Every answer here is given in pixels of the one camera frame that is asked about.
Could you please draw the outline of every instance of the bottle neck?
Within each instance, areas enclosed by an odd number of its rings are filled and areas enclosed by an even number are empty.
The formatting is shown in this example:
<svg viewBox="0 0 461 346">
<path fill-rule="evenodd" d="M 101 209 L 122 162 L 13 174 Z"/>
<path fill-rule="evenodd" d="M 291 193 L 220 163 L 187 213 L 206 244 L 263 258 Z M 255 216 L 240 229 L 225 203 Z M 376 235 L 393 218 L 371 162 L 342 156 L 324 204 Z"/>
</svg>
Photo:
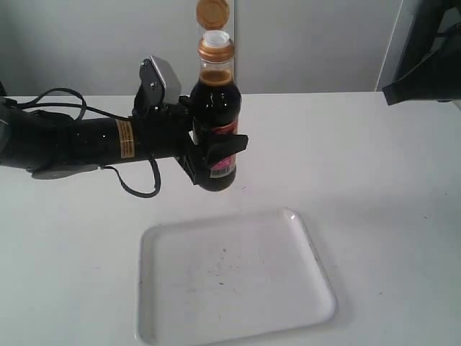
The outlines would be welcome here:
<svg viewBox="0 0 461 346">
<path fill-rule="evenodd" d="M 210 87 L 218 87 L 233 82 L 233 59 L 222 63 L 201 60 L 200 81 Z"/>
</svg>

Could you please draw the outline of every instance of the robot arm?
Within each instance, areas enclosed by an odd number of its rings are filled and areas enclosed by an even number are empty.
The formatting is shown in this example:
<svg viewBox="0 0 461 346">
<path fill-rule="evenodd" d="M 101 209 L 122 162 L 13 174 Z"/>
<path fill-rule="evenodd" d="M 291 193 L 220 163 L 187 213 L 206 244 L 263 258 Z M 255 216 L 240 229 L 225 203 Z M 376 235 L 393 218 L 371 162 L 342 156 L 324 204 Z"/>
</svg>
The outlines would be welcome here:
<svg viewBox="0 0 461 346">
<path fill-rule="evenodd" d="M 136 94 L 132 115 L 118 117 L 86 105 L 82 100 L 80 115 L 74 120 L 63 113 L 30 108 L 58 106 L 37 99 L 19 104 L 0 98 L 0 165 L 26 169 L 35 179 L 58 179 L 97 168 L 112 169 L 122 187 L 141 198 L 151 198 L 160 190 L 160 172 L 156 159 L 174 157 L 194 185 L 210 176 L 210 168 L 230 155 L 246 149 L 245 135 L 210 135 L 206 146 L 196 146 L 189 132 L 192 116 L 190 100 L 181 97 L 181 84 L 170 65 L 149 57 L 141 63 L 141 85 Z M 83 120 L 86 110 L 107 117 Z M 112 164 L 150 162 L 155 181 L 151 193 L 130 189 Z"/>
</svg>

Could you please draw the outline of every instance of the white tray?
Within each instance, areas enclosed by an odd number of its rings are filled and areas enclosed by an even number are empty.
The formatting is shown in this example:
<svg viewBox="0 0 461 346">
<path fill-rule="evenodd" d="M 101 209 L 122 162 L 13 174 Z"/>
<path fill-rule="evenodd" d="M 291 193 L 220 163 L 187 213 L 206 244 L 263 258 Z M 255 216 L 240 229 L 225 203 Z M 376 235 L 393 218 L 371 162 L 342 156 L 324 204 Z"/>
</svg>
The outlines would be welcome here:
<svg viewBox="0 0 461 346">
<path fill-rule="evenodd" d="M 138 335 L 150 345 L 306 327 L 336 308 L 307 230 L 287 209 L 150 229 L 139 282 Z"/>
</svg>

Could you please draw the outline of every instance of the table surface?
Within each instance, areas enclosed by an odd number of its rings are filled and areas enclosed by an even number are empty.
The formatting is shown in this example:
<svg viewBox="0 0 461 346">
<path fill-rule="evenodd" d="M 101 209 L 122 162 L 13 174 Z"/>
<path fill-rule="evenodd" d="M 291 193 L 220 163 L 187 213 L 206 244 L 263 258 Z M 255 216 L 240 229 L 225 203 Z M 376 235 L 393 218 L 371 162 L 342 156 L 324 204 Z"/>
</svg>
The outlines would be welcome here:
<svg viewBox="0 0 461 346">
<path fill-rule="evenodd" d="M 87 100 L 128 115 L 133 97 Z M 36 181 L 0 168 L 0 344 L 141 345 L 143 232 L 279 206 L 303 217 L 337 312 L 317 327 L 239 345 L 461 344 L 461 113 L 453 104 L 387 107 L 378 93 L 244 95 L 240 130 L 249 147 L 220 193 L 193 187 L 173 159 L 160 160 L 163 187 L 152 200 L 122 191 L 113 172 Z M 120 171 L 152 189 L 147 163 Z"/>
</svg>

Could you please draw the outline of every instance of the white wall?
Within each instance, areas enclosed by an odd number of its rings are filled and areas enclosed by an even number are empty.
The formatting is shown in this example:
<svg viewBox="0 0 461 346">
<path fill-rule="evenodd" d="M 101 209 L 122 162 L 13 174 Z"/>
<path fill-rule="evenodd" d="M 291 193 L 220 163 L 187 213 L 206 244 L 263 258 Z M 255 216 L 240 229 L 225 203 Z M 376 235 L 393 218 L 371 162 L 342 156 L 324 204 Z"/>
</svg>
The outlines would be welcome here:
<svg viewBox="0 0 461 346">
<path fill-rule="evenodd" d="M 245 93 L 375 89 L 400 6 L 400 0 L 231 2 L 237 82 Z M 0 80 L 11 94 L 56 86 L 134 94 L 139 62 L 155 53 L 170 61 L 188 92 L 198 73 L 195 4 L 0 0 Z"/>
<path fill-rule="evenodd" d="M 238 0 L 246 93 L 374 90 L 400 0 Z"/>
<path fill-rule="evenodd" d="M 0 0 L 0 80 L 10 94 L 56 86 L 134 94 L 139 64 L 166 59 L 198 80 L 195 0 Z M 233 33 L 233 13 L 227 30 Z"/>
</svg>

